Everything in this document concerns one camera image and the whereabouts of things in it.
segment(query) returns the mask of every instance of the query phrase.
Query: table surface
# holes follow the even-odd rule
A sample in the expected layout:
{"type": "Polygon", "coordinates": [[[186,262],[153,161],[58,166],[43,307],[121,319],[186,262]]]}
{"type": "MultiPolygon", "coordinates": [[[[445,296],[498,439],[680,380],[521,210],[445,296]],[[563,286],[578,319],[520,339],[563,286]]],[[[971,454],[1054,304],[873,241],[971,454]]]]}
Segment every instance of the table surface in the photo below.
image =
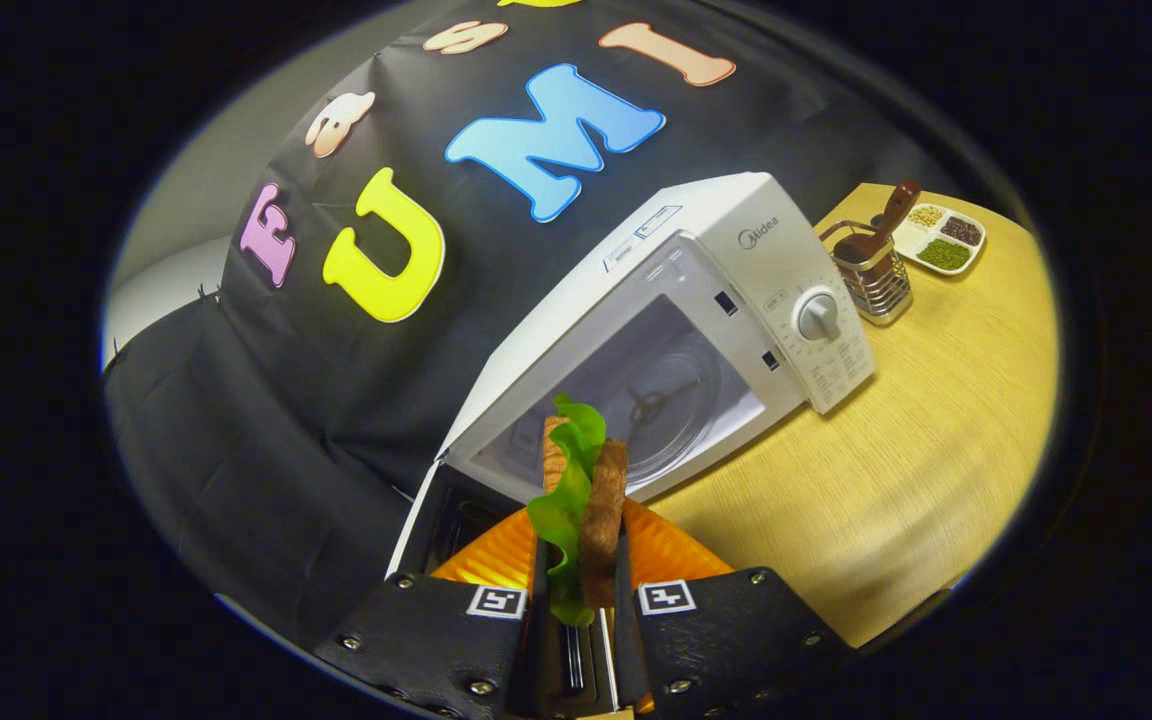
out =
{"type": "MultiPolygon", "coordinates": [[[[861,184],[817,225],[867,223],[861,184]]],[[[956,276],[905,263],[914,303],[863,323],[877,372],[828,415],[801,406],[647,505],[728,564],[765,564],[858,647],[984,556],[1023,500],[1056,409],[1056,302],[1020,225],[932,192],[986,240],[956,276]]],[[[847,232],[829,237],[832,247],[847,232]]]]}

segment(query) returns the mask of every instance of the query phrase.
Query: microwave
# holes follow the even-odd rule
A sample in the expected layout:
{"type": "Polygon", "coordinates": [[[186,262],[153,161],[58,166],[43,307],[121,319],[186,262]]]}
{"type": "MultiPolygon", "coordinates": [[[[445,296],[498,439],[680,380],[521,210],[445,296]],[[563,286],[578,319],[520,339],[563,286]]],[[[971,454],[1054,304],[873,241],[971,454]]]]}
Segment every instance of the microwave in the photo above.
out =
{"type": "Polygon", "coordinates": [[[389,573],[429,531],[440,473],[507,505],[544,492],[553,397],[593,406],[646,501],[797,406],[827,414],[874,372],[812,225],[768,173],[668,187],[594,247],[500,343],[412,502],[389,573]]]}

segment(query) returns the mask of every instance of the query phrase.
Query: metal cutlery holder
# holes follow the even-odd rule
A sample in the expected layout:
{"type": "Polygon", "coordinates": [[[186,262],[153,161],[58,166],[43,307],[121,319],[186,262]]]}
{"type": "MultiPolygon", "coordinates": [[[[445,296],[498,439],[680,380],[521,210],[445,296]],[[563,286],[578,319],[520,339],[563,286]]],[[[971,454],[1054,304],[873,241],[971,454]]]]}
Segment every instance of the metal cutlery holder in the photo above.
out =
{"type": "MultiPolygon", "coordinates": [[[[820,241],[824,242],[831,234],[840,232],[842,228],[869,233],[878,232],[873,225],[840,220],[820,234],[820,241]]],[[[886,245],[874,253],[873,258],[862,264],[841,260],[833,252],[829,253],[829,258],[838,265],[838,273],[842,275],[842,282],[846,283],[847,290],[851,294],[856,310],[870,323],[890,325],[914,302],[909,274],[905,273],[904,260],[901,260],[900,253],[896,252],[895,242],[888,240],[886,245]],[[874,268],[878,268],[887,258],[890,258],[890,266],[881,274],[876,273],[874,268]]]]}

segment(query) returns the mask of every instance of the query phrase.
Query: letter m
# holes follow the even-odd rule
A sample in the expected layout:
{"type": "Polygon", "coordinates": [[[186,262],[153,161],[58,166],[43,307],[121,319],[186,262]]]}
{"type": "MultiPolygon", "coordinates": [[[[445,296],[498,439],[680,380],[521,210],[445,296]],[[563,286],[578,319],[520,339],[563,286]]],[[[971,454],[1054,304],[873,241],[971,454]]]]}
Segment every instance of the letter m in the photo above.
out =
{"type": "Polygon", "coordinates": [[[540,168],[544,160],[570,168],[599,172],[602,157],[585,126],[602,136],[611,152],[628,152],[664,127],[664,115],[639,109],[582,78],[575,65],[554,65],[526,82],[526,94],[540,111],[540,120],[480,118],[447,146],[449,162],[475,160],[531,200],[538,223],[558,218],[576,196],[579,180],[554,177],[540,168]]]}

